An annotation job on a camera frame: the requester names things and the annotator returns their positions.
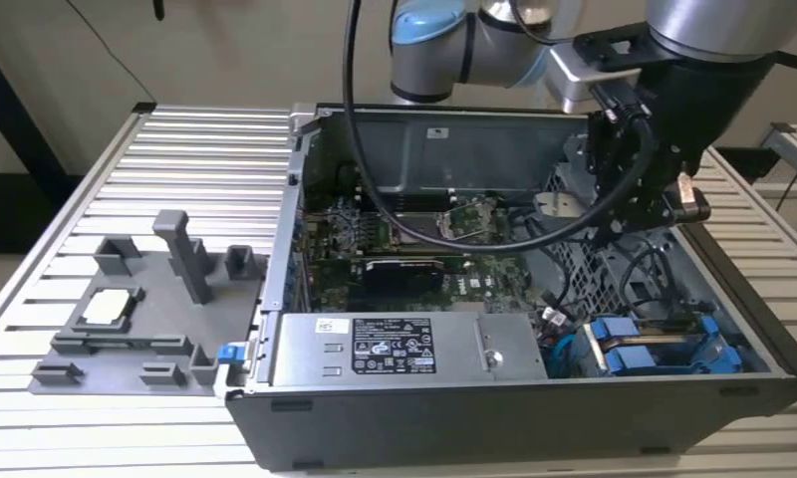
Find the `robotic arm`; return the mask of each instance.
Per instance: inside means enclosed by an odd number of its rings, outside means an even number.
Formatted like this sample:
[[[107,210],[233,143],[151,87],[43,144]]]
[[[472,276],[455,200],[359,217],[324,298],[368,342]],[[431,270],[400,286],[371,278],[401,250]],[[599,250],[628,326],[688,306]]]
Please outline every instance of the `robotic arm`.
[[[527,250],[587,227],[607,243],[626,232],[708,219],[708,203],[691,185],[703,152],[797,33],[797,0],[650,0],[646,23],[551,40],[558,3],[484,0],[479,12],[467,13],[463,0],[409,0],[393,19],[391,86],[403,103],[439,103],[457,83],[518,87],[546,76],[564,111],[590,113],[587,169],[598,189],[586,216],[526,243],[439,244],[464,252]],[[352,23],[356,30],[356,18]],[[349,131],[360,145],[345,80]],[[377,196],[363,148],[355,149],[364,185]],[[380,209],[405,233],[437,243]]]

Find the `warning label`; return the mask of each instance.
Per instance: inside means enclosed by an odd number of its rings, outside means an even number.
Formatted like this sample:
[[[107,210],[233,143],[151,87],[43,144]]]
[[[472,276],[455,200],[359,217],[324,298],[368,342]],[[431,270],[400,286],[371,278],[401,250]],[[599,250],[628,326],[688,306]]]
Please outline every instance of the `warning label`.
[[[431,319],[355,319],[356,373],[436,373]]]

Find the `barcode sticker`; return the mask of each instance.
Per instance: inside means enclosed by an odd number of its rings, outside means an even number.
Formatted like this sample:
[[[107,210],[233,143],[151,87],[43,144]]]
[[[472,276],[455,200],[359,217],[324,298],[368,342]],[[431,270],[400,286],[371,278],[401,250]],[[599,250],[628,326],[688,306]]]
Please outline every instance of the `barcode sticker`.
[[[429,139],[448,139],[449,129],[447,127],[429,127],[428,128]]]
[[[348,334],[351,330],[351,322],[348,319],[316,319],[316,333],[317,334]]]

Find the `slotted aluminum surface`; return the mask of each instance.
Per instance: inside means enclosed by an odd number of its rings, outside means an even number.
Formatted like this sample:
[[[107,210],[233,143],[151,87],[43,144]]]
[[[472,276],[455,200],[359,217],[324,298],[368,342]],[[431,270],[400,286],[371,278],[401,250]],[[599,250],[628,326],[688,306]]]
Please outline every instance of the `slotted aluminum surface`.
[[[43,239],[0,294],[0,478],[269,475],[252,463],[216,398],[35,396],[25,388],[97,269],[89,254],[104,234],[129,232],[140,248],[161,249],[148,230],[149,219],[161,207],[185,207],[195,218],[192,232],[211,250],[244,242],[268,251],[279,205],[271,191],[277,190],[275,175],[283,175],[285,161],[284,128],[285,112],[265,111],[160,108],[128,122],[67,215],[45,234],[52,239]],[[220,139],[225,134],[235,138]],[[252,136],[271,139],[248,139]],[[707,228],[797,339],[797,235],[715,151],[696,182],[715,207]],[[610,475],[797,478],[797,403],[774,417],[739,420],[683,457],[357,474]]]

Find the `open computer tower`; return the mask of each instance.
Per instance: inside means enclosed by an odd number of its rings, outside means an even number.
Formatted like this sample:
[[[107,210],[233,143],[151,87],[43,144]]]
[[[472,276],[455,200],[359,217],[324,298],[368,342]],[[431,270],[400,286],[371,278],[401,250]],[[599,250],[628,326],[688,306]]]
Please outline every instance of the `open computer tower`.
[[[357,115],[381,193],[420,230],[510,242],[591,205],[587,118]],[[703,226],[456,254],[380,217],[341,108],[303,118],[225,397],[264,468],[679,454],[797,400],[797,344]]]

